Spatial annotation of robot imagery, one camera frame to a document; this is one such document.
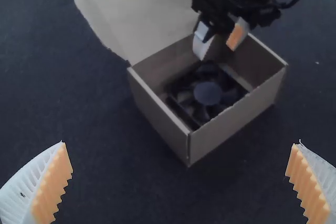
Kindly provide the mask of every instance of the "dark gray carpet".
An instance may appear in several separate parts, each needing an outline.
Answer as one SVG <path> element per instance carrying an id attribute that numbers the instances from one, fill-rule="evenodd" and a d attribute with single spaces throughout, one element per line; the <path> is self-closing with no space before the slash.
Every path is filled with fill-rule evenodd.
<path id="1" fill-rule="evenodd" d="M 73 0 L 0 0 L 0 185 L 63 140 L 75 173 L 56 223 L 306 223 L 283 174 L 299 138 L 336 164 L 335 13 L 302 0 L 254 32 L 290 64 L 278 105 L 187 169 Z"/>

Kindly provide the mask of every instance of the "cardboard box lid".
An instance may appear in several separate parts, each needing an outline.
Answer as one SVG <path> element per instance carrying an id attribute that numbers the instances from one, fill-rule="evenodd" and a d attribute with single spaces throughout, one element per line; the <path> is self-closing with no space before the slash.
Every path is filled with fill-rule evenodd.
<path id="1" fill-rule="evenodd" d="M 192 33 L 192 0 L 75 0 L 93 31 L 131 65 Z"/>

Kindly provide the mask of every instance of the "black fan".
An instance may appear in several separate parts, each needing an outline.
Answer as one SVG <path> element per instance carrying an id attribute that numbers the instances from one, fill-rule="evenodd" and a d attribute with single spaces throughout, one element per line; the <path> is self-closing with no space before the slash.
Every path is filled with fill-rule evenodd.
<path id="1" fill-rule="evenodd" d="M 247 93 L 212 61 L 176 80 L 168 90 L 168 104 L 194 130 Z"/>

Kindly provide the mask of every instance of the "orange foam pad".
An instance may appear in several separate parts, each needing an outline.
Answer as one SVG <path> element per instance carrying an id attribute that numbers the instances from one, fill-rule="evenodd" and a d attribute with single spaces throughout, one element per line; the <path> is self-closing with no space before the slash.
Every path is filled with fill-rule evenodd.
<path id="1" fill-rule="evenodd" d="M 294 184 L 293 190 L 298 192 L 304 216 L 309 224 L 323 224 L 330 214 L 330 207 L 322 189 L 302 152 L 293 144 L 286 169 L 289 182 Z"/>
<path id="2" fill-rule="evenodd" d="M 57 204 L 61 203 L 61 195 L 67 180 L 72 178 L 72 166 L 65 143 L 57 151 L 46 171 L 36 197 L 32 204 L 32 215 L 38 224 L 49 224 L 55 221 L 54 213 L 58 211 Z"/>
<path id="3" fill-rule="evenodd" d="M 244 35 L 244 29 L 236 24 L 235 28 L 233 29 L 232 33 L 230 34 L 229 38 L 226 41 L 226 45 L 234 51 L 237 48 L 238 43 L 240 42 L 242 36 Z"/>

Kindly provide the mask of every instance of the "cardboard box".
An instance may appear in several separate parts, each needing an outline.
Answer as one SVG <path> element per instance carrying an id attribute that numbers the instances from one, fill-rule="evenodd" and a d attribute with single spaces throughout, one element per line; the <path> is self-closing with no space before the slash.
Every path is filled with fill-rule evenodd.
<path id="1" fill-rule="evenodd" d="M 103 44 L 128 60 L 135 102 L 188 166 L 211 152 L 274 104 L 287 64 L 249 35 L 234 53 L 217 36 L 206 58 L 249 93 L 196 131 L 166 105 L 164 87 L 199 59 L 192 52 L 197 14 L 191 0 L 75 0 Z"/>

